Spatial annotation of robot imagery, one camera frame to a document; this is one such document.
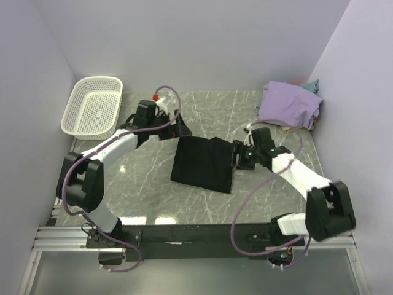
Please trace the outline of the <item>black floral t shirt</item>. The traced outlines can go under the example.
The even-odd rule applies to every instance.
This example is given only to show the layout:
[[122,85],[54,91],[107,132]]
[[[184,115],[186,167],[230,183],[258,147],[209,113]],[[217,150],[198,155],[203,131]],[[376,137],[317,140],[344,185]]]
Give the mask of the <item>black floral t shirt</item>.
[[170,180],[229,194],[233,144],[223,139],[187,136],[179,139]]

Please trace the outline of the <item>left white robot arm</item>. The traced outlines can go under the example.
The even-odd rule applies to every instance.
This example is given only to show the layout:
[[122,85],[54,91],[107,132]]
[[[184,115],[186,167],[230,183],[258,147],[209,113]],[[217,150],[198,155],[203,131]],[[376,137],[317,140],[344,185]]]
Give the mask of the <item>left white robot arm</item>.
[[101,240],[110,247],[123,238],[121,220],[104,204],[104,170],[125,154],[137,149],[151,136],[171,140],[192,135],[180,111],[171,117],[166,104],[142,100],[136,112],[115,133],[81,154],[69,152],[61,168],[56,196],[65,209],[76,207],[92,226],[100,228]]

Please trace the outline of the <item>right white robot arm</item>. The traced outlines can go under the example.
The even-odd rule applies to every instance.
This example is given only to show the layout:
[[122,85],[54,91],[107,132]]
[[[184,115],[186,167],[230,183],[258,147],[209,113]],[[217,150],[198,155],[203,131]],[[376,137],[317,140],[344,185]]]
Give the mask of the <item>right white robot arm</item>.
[[256,164],[280,176],[306,201],[304,213],[289,213],[273,218],[270,240],[283,245],[293,235],[305,235],[316,241],[353,230],[356,217],[347,185],[331,181],[308,168],[284,146],[275,145],[267,127],[244,129],[246,139],[234,141],[232,165],[254,170]]

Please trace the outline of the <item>tan folded garment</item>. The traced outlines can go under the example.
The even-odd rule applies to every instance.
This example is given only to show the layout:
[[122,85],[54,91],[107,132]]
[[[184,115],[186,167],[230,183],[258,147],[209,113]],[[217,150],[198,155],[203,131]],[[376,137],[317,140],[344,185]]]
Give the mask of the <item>tan folded garment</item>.
[[303,129],[306,130],[305,127],[281,127],[281,130],[285,133],[291,133],[291,132],[294,132],[297,130],[303,130]]

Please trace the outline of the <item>folded lavender t shirt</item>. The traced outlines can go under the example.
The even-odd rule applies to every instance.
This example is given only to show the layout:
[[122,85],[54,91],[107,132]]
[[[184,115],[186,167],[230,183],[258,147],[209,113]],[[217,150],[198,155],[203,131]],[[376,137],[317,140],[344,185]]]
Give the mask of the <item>folded lavender t shirt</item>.
[[322,98],[300,85],[271,81],[263,86],[257,118],[282,127],[311,130],[319,117]]

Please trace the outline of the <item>teal folded garment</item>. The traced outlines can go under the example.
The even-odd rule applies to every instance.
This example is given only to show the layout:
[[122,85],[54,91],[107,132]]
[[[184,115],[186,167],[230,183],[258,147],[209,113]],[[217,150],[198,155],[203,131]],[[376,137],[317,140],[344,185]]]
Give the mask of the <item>teal folded garment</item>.
[[316,79],[315,81],[312,82],[302,83],[300,84],[300,87],[310,92],[313,92],[315,95],[317,95],[319,92],[319,79]]

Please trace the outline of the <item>white perforated plastic basket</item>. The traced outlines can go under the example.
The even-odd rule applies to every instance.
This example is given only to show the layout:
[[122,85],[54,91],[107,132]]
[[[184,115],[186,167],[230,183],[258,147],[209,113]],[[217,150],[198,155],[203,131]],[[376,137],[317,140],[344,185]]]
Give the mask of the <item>white perforated plastic basket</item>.
[[115,132],[122,104],[123,82],[110,76],[79,80],[68,100],[61,129],[78,140],[105,140]]

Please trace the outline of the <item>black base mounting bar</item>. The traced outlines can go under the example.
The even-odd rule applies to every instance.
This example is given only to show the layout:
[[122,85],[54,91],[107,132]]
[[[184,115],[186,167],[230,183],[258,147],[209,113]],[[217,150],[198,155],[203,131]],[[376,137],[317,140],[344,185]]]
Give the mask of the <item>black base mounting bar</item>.
[[[90,229],[86,246],[89,249],[123,248],[127,262],[136,262],[139,254],[146,259],[237,258],[230,239],[229,224],[200,225],[117,225],[103,236]],[[292,241],[273,223],[237,224],[235,243],[243,251],[261,252]]]

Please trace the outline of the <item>aluminium rail frame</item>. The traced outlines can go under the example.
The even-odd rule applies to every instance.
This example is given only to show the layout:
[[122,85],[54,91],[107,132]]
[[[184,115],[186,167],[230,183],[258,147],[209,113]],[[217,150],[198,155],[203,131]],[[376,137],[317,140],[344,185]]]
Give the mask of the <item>aluminium rail frame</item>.
[[[83,233],[78,226],[57,227],[44,226],[37,230],[33,241],[31,254],[22,277],[18,294],[29,294],[32,290],[37,268],[44,252],[88,252],[95,249],[87,248],[87,234]],[[313,240],[309,250],[336,250],[345,249],[348,255],[350,270],[353,273],[359,294],[370,294],[364,269],[357,252],[353,234],[347,232],[336,237],[317,242]]]

